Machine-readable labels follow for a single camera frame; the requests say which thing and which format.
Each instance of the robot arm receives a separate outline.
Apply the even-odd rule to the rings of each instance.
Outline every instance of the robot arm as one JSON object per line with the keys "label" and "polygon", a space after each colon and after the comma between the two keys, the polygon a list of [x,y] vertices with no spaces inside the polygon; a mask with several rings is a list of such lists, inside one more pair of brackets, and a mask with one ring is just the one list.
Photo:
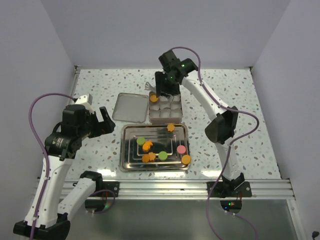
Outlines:
{"label": "robot arm", "polygon": [[[210,98],[197,79],[186,78],[190,72],[198,70],[191,59],[187,58],[180,61],[170,50],[161,55],[159,61],[163,67],[163,72],[157,71],[155,73],[156,94],[165,97],[178,95],[180,94],[179,87],[183,85],[195,96],[211,120],[211,123],[205,128],[205,134],[211,142],[215,143],[221,164],[224,166],[227,160],[229,143],[235,135],[234,130],[238,113],[221,108],[220,106],[228,107],[228,105],[210,87],[207,87],[207,89],[218,100],[219,104],[216,104]],[[205,81],[202,81],[202,84],[209,86]],[[239,169],[234,148],[231,149],[222,179],[230,191],[233,191],[245,181],[244,175]]]}
{"label": "robot arm", "polygon": [[13,232],[29,237],[34,224],[36,204],[41,196],[42,186],[46,188],[38,209],[34,237],[39,240],[66,239],[70,221],[87,197],[102,190],[102,175],[85,171],[76,187],[61,202],[60,195],[69,168],[85,138],[95,138],[114,131],[115,124],[105,107],[100,107],[103,121],[99,122],[92,107],[90,94],[80,96],[75,104],[68,105],[62,112],[62,122],[58,123],[44,142],[49,156],[49,175],[46,177],[46,159],[43,158],[42,173],[31,208],[23,221],[14,225]]}

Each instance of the terrazzo table top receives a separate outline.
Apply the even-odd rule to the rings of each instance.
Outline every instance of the terrazzo table top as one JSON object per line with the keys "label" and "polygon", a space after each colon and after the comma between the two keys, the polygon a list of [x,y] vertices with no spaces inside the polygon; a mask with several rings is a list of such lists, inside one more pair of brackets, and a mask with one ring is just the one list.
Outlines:
{"label": "terrazzo table top", "polygon": [[[159,69],[82,69],[74,96],[88,92],[93,96],[92,106],[99,112],[105,106],[110,116],[119,93],[147,95],[145,83],[155,85],[154,74]],[[253,134],[234,143],[239,167],[246,179],[280,179],[279,168],[271,146],[266,124],[249,69],[203,69],[202,77],[229,106],[254,113],[260,127]],[[189,78],[197,79],[192,72]],[[78,150],[67,179],[79,179],[85,171],[95,171],[109,180],[209,180],[216,179],[222,169],[217,149],[205,135],[209,118],[196,98],[183,86],[182,122],[188,127],[192,162],[188,170],[123,172],[119,168],[121,130],[129,122],[114,121],[111,134],[86,138]],[[236,136],[248,132],[255,125],[249,116],[240,114]]]}

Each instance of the orange object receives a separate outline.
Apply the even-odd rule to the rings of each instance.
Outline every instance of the orange object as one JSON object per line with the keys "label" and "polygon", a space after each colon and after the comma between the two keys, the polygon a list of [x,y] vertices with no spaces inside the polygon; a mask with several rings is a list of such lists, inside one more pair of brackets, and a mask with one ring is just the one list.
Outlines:
{"label": "orange object", "polygon": [[142,150],[146,153],[150,150],[151,146],[153,145],[154,144],[152,143],[152,141],[146,141],[142,146]]}
{"label": "orange object", "polygon": [[150,162],[154,162],[156,160],[156,154],[153,152],[149,152]]}
{"label": "orange object", "polygon": [[143,163],[148,163],[150,161],[150,157],[149,157],[149,154],[145,154],[142,156],[142,162]]}
{"label": "orange object", "polygon": [[153,94],[150,96],[150,101],[155,104],[156,102],[158,102],[159,98],[157,97],[157,95]]}
{"label": "orange object", "polygon": [[190,164],[191,162],[191,157],[189,155],[184,155],[182,158],[181,158],[181,162],[184,164],[184,165],[188,165]]}
{"label": "orange object", "polygon": [[175,130],[175,125],[173,123],[168,124],[166,129],[168,129],[168,132],[172,133]]}

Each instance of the cable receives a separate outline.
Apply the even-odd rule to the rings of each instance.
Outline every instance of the cable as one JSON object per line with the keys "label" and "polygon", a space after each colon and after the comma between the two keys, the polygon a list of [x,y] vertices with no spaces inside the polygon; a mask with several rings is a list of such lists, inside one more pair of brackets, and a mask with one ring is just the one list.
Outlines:
{"label": "cable", "polygon": [[[188,50],[188,51],[190,51],[190,52],[192,52],[192,53],[195,54],[195,56],[196,56],[197,59],[198,59],[198,71],[197,71],[197,73],[198,73],[198,78],[199,78],[199,81],[200,81],[200,83],[201,83],[201,86],[203,87],[204,91],[209,95],[209,97],[210,97],[219,107],[221,107],[222,109],[231,111],[231,112],[248,115],[248,116],[250,116],[250,117],[252,117],[252,118],[254,118],[254,119],[256,120],[256,126],[255,126],[254,129],[252,129],[252,130],[250,130],[249,132],[244,133],[244,134],[242,134],[242,135],[234,138],[234,139],[230,142],[229,147],[228,147],[228,151],[227,151],[227,154],[226,154],[225,164],[224,164],[224,166],[223,166],[223,168],[222,168],[222,170],[221,170],[220,175],[218,176],[218,178],[216,179],[216,181],[215,181],[215,183],[213,184],[212,188],[210,189],[210,192],[209,192],[208,197],[207,197],[207,200],[206,200],[206,218],[207,218],[208,224],[209,224],[210,228],[212,229],[212,231],[214,232],[214,234],[215,234],[220,240],[223,240],[222,237],[217,233],[216,229],[214,228],[214,226],[213,226],[213,224],[211,223],[211,220],[210,220],[210,216],[209,216],[210,196],[211,196],[214,188],[217,186],[220,178],[222,177],[222,175],[223,175],[223,173],[224,173],[224,171],[225,171],[225,169],[226,169],[226,167],[227,167],[227,164],[228,164],[228,161],[229,161],[229,157],[230,157],[231,147],[232,147],[233,143],[234,143],[235,141],[237,141],[237,140],[245,137],[245,136],[248,136],[249,134],[252,134],[254,131],[256,131],[256,130],[258,129],[259,125],[260,125],[260,122],[259,122],[259,119],[258,119],[254,114],[252,114],[252,113],[250,113],[250,112],[247,112],[247,111],[236,110],[236,109],[232,109],[232,108],[223,106],[222,104],[220,104],[220,102],[219,102],[217,99],[215,99],[215,97],[209,92],[209,90],[207,89],[207,87],[205,86],[205,84],[203,84],[202,77],[201,77],[201,72],[200,72],[200,70],[201,70],[201,59],[200,59],[200,56],[199,56],[199,54],[198,54],[197,52],[195,52],[195,51],[192,50],[191,48],[188,48],[188,47],[185,47],[185,46],[176,46],[176,47],[171,48],[170,50],[174,50],[174,49],[185,49],[185,50]],[[239,215],[239,214],[236,214],[235,216],[238,217],[238,218],[240,218],[240,219],[242,219],[242,220],[245,220],[248,224],[251,225],[251,227],[252,227],[253,230],[254,230],[255,240],[258,240],[258,239],[259,239],[259,234],[258,234],[258,230],[257,230],[257,228],[254,226],[254,224],[253,224],[250,220],[246,219],[244,216],[241,216],[241,215]]]}
{"label": "cable", "polygon": [[107,190],[107,189],[103,189],[103,190],[99,190],[99,191],[96,191],[94,192],[93,194],[91,194],[91,196],[94,196],[96,194],[100,194],[100,193],[111,193],[112,196],[113,196],[113,200],[112,200],[112,203],[111,205],[108,207],[108,208],[104,208],[103,210],[101,211],[94,211],[93,214],[104,214],[105,212],[109,211],[111,209],[111,207],[115,204],[115,201],[116,201],[116,195],[113,191],[111,190]]}
{"label": "cable", "polygon": [[37,97],[31,104],[30,108],[29,108],[29,114],[28,114],[28,118],[29,118],[29,124],[30,124],[30,128],[33,132],[33,135],[35,137],[35,139],[37,140],[37,142],[39,143],[41,150],[43,152],[44,158],[45,158],[45,179],[43,181],[43,185],[41,187],[41,191],[38,197],[38,200],[36,202],[35,208],[34,208],[34,215],[33,215],[33,222],[32,222],[32,226],[31,226],[31,232],[30,232],[30,238],[29,240],[33,240],[34,239],[34,235],[35,235],[35,228],[36,228],[36,222],[37,222],[37,218],[38,218],[38,211],[39,211],[39,207],[41,204],[41,200],[42,197],[44,195],[46,186],[47,186],[47,182],[48,182],[48,178],[49,178],[49,173],[50,173],[50,163],[49,163],[49,156],[48,153],[45,149],[44,144],[42,143],[39,135],[37,134],[37,131],[35,129],[34,123],[32,121],[32,111],[34,109],[35,104],[42,98],[47,97],[47,96],[62,96],[62,97],[66,97],[69,99],[72,99],[73,101],[75,100],[75,98],[73,98],[72,96],[63,94],[63,93],[47,93],[47,94],[43,94],[39,97]]}

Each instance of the gray container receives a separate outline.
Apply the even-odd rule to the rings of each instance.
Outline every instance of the gray container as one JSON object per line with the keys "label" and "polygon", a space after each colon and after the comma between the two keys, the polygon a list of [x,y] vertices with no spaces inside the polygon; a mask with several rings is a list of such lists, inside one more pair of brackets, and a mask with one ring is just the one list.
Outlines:
{"label": "gray container", "polygon": [[161,102],[160,102],[160,100],[158,101],[158,103],[152,103],[151,101],[150,101],[150,96],[152,95],[152,94],[155,94],[154,92],[152,92],[152,91],[150,91],[149,92],[149,100],[148,100],[148,102],[149,102],[149,105],[148,105],[148,108],[149,108],[149,121],[150,121],[150,123],[151,124],[180,124],[181,122],[182,122],[182,118],[183,118],[183,110],[182,110],[182,100],[181,100],[181,96],[180,96],[180,101],[176,101],[174,104],[175,104],[175,106],[177,106],[177,105],[179,105],[179,108],[177,108],[177,109],[181,109],[181,114],[180,114],[180,116],[179,117],[177,117],[177,116],[174,116],[174,111],[176,110],[177,111],[177,109],[172,109],[172,103],[173,103],[173,99],[171,99],[171,101],[169,101],[170,102],[170,116],[169,117],[152,117],[151,115],[151,112],[152,111],[159,111],[159,113],[161,112],[161,109],[159,109],[159,110],[154,110],[153,109],[153,106],[155,105],[155,104],[160,104]]}

